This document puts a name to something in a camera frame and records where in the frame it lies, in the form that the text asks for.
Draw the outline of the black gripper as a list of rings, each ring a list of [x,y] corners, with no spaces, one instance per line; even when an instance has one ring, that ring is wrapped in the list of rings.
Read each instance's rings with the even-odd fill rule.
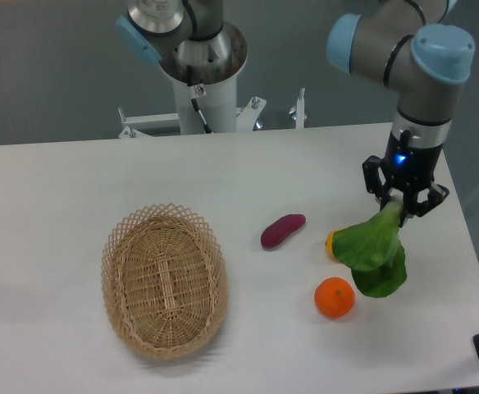
[[[380,210],[390,202],[392,190],[404,190],[400,227],[409,218],[425,216],[449,196],[448,188],[432,183],[443,145],[416,148],[403,140],[390,133],[384,158],[372,155],[362,164],[366,190],[375,196]],[[420,192],[414,190],[425,189],[427,198],[418,201]]]

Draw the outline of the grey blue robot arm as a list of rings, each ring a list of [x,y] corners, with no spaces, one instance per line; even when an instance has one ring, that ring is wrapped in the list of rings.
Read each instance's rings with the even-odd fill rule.
[[[448,190],[434,171],[475,54],[473,37],[445,25],[451,1],[387,1],[371,16],[346,14],[331,28],[326,56],[338,69],[398,93],[383,157],[363,163],[367,191],[386,205],[397,191],[402,219],[422,217]],[[265,101],[236,106],[247,60],[242,33],[220,1],[130,1],[116,20],[125,46],[171,80],[185,135],[253,131]]]

